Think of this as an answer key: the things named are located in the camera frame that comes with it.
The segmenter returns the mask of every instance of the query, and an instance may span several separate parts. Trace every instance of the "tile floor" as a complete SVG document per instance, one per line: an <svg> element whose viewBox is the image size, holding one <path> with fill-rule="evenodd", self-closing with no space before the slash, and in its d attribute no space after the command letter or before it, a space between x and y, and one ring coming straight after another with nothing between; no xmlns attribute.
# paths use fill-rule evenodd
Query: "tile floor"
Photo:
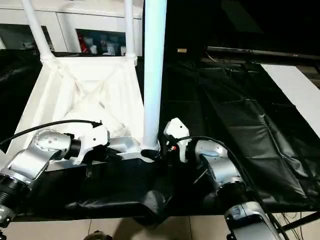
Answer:
<svg viewBox="0 0 320 240"><path fill-rule="evenodd" d="M288 213L288 219L294 217ZM282 216L277 214L284 224ZM4 234L8 240L82 240L88 233L103 231L115 240L225 240L229 233L223 216L170 217L156 229L143 228L131 218L74 221L13 222ZM320 220L302 227L304 240L319 239ZM288 232L291 240L295 237Z"/></svg>

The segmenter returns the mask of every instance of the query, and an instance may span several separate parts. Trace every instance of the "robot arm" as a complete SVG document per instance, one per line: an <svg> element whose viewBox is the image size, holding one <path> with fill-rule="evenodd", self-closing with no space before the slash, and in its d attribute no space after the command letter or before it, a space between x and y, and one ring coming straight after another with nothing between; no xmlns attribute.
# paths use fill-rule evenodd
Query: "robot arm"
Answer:
<svg viewBox="0 0 320 240"><path fill-rule="evenodd" d="M183 164L205 165L224 218L230 230L228 240L281 240L268 216L249 191L236 166L228 157L228 150L218 142L206 139L191 140L186 126L178 119L171 120L164 135L173 140L170 151L178 151Z"/></svg>
<svg viewBox="0 0 320 240"><path fill-rule="evenodd" d="M277 230L229 159L228 151L216 142L198 140L194 153L198 161L206 161L212 171L216 195L231 231L227 239L280 240Z"/></svg>
<svg viewBox="0 0 320 240"><path fill-rule="evenodd" d="M97 126L87 135L74 139L72 134L44 129L35 134L29 146L18 152L0 171L0 227L6 228L16 210L46 171L50 160L69 160L78 165L87 152L108 144L109 132Z"/></svg>

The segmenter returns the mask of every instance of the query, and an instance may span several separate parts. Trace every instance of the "white tube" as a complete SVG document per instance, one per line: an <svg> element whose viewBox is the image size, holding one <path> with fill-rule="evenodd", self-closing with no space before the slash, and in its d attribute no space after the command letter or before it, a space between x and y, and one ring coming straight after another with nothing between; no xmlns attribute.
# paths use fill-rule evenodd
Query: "white tube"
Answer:
<svg viewBox="0 0 320 240"><path fill-rule="evenodd" d="M128 60L133 60L134 65L137 65L137 55L135 53L135 39L134 39L134 14L133 14L133 0L124 1L124 16L125 16L125 57Z"/></svg>
<svg viewBox="0 0 320 240"><path fill-rule="evenodd" d="M52 59L54 55L51 53L49 45L47 43L44 32L42 31L41 25L37 19L35 9L30 0L21 0L24 13L28 19L32 35L34 37L35 43L40 52L40 59Z"/></svg>
<svg viewBox="0 0 320 240"><path fill-rule="evenodd" d="M167 0L145 1L143 148L158 149Z"/></svg>

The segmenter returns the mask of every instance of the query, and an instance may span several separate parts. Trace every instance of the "white cabinet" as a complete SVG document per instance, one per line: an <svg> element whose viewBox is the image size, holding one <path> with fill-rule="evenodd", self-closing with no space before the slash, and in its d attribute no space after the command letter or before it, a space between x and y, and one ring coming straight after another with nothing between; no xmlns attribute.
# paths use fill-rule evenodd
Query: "white cabinet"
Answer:
<svg viewBox="0 0 320 240"><path fill-rule="evenodd" d="M68 52L79 53L81 46L79 34L87 35L84 37L92 38L95 45L99 45L102 36L107 41L112 39L117 44L125 46L126 21L124 17L97 16L88 14L57 13L63 37ZM133 20L134 29L134 50L137 56L142 56L142 20Z"/></svg>
<svg viewBox="0 0 320 240"><path fill-rule="evenodd" d="M79 36L93 41L99 54L107 48L102 42L115 46L117 55L121 46L125 46L124 0L32 0L32 4L55 52L80 53L83 46ZM143 5L144 0L133 0L137 56L142 56L143 52ZM0 0L0 49L28 48L32 41L21 0Z"/></svg>
<svg viewBox="0 0 320 240"><path fill-rule="evenodd" d="M56 52L67 52L58 17L55 12L37 11L46 39ZM0 49L30 48L33 36L23 10L0 9Z"/></svg>

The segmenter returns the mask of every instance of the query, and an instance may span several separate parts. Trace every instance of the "black tablecloth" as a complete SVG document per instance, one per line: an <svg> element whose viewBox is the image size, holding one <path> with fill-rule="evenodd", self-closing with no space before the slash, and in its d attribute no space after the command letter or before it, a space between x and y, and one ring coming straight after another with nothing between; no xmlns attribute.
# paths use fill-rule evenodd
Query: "black tablecloth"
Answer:
<svg viewBox="0 0 320 240"><path fill-rule="evenodd" d="M4 139L17 127L41 63L32 51L0 51L0 61ZM136 72L143 93L143 58ZM320 209L320 140L260 65L165 61L159 132L175 117L191 135L225 142L272 212ZM163 162L113 161L92 173L86 178L85 167L45 173L15 220L221 214L205 178L186 186Z"/></svg>

